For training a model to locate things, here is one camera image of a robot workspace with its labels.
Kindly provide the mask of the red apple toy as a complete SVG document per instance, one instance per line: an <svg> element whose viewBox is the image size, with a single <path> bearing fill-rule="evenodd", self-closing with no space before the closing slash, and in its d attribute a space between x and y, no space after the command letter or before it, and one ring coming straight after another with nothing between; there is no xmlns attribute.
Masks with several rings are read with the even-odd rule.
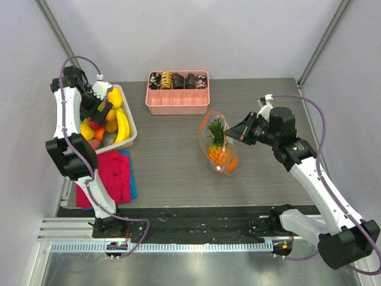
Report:
<svg viewBox="0 0 381 286"><path fill-rule="evenodd" d="M91 121L91 119L88 119L88 123L89 123L89 126L93 129L93 130L98 130L98 129L102 129L103 126L102 125L99 125L93 121Z"/></svg>

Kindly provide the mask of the clear zip top bag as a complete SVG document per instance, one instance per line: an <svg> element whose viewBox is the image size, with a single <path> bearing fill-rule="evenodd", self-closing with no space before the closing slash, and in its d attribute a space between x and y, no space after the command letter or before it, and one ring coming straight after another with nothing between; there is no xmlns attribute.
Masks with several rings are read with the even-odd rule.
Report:
<svg viewBox="0 0 381 286"><path fill-rule="evenodd" d="M232 175L238 169L239 160L233 139L224 134L228 128L225 117L209 109L200 125L198 140L211 168L218 173Z"/></svg>

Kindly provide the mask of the pineapple toy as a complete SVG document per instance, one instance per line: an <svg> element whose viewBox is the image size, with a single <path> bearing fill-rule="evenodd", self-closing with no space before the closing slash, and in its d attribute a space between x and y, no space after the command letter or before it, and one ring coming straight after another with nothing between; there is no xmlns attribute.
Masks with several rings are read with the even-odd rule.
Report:
<svg viewBox="0 0 381 286"><path fill-rule="evenodd" d="M211 142L208 147L208 158L216 165L222 166L227 163L228 155L224 148L224 120L221 117L207 124L210 131Z"/></svg>

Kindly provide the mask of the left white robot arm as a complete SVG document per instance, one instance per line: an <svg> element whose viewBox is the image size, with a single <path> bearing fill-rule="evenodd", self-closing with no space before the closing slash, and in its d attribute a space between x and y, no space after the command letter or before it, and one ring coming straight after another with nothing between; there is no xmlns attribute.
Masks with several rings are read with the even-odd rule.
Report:
<svg viewBox="0 0 381 286"><path fill-rule="evenodd" d="M92 227L103 234L122 237L127 223L101 181L95 149L80 130L86 119L99 125L104 122L112 105L98 108L113 87L102 76L90 85L83 70L67 66L52 80L50 88L57 103L57 123L53 139L45 143L46 150L60 174L81 187L91 203L95 212Z"/></svg>

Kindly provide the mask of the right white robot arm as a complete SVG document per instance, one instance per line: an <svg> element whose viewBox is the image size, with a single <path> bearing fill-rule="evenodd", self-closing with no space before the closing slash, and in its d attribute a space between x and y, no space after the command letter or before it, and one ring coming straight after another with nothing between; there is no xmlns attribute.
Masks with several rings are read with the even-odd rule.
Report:
<svg viewBox="0 0 381 286"><path fill-rule="evenodd" d="M250 112L225 135L247 145L260 142L270 146L276 160L304 187L324 220L312 219L287 204L271 212L268 226L272 233L299 235L317 247L332 269L371 255L380 234L378 224L364 220L323 177L316 152L296 135L295 116L289 108L272 108L267 117Z"/></svg>

